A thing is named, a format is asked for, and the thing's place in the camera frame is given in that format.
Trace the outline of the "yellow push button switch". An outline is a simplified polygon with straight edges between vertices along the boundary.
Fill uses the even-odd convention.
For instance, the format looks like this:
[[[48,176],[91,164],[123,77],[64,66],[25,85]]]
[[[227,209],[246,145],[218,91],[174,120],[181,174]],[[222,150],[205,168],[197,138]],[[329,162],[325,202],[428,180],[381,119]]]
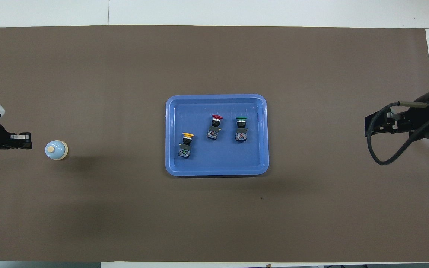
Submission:
[[[179,144],[180,148],[178,151],[178,155],[183,158],[189,158],[191,154],[191,142],[195,135],[191,133],[182,133],[182,135],[183,138],[182,143]]]

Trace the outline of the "light blue call bell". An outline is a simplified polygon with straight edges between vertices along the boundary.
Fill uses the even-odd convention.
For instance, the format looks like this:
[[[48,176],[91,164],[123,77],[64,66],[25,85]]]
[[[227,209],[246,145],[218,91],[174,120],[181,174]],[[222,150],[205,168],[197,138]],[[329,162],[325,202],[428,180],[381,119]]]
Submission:
[[[69,147],[61,140],[54,140],[46,144],[45,154],[49,159],[63,160],[69,154]]]

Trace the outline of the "green push button switch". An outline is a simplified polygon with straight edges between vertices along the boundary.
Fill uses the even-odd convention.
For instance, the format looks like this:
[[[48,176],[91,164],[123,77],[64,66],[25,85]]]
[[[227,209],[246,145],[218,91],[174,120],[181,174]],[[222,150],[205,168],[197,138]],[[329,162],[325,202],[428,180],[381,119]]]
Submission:
[[[237,130],[235,134],[235,140],[238,142],[244,142],[247,140],[247,131],[246,128],[247,117],[236,117]]]

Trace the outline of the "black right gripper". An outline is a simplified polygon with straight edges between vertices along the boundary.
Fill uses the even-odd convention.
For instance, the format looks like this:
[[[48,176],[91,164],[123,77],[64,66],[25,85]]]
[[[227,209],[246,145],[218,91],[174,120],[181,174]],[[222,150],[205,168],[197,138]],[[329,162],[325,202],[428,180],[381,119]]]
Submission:
[[[429,120],[429,93],[415,102],[424,102],[426,108],[410,107],[404,112],[389,108],[386,112],[375,112],[365,117],[365,136],[380,133],[406,133],[409,140],[429,139],[429,127],[422,127]]]

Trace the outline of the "blue plastic tray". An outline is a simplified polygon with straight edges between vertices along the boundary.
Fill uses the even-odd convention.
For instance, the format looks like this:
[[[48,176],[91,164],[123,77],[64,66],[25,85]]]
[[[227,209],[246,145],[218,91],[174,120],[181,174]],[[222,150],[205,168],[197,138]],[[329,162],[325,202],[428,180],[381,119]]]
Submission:
[[[165,167],[175,176],[261,175],[269,168],[267,102],[259,94],[176,95],[165,105]],[[216,140],[212,115],[223,117]],[[235,140],[236,117],[247,117],[247,140]],[[189,158],[178,155],[182,133],[195,136]]]

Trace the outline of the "red push button switch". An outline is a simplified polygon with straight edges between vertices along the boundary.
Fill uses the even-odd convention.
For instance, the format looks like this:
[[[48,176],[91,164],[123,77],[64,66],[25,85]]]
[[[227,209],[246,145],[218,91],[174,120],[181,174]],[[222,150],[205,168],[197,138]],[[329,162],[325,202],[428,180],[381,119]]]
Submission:
[[[212,115],[211,125],[208,128],[206,137],[208,139],[216,140],[218,138],[218,134],[221,131],[220,124],[223,120],[223,117],[218,114]]]

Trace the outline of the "brown table mat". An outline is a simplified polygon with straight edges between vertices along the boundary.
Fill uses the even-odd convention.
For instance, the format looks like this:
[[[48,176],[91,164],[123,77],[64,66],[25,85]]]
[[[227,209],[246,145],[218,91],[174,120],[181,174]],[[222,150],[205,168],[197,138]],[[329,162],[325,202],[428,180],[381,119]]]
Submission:
[[[0,261],[429,262],[429,141],[379,166],[364,137],[428,91],[423,29],[0,28],[1,124],[34,145],[0,151]],[[167,100],[240,93],[268,170],[168,174]]]

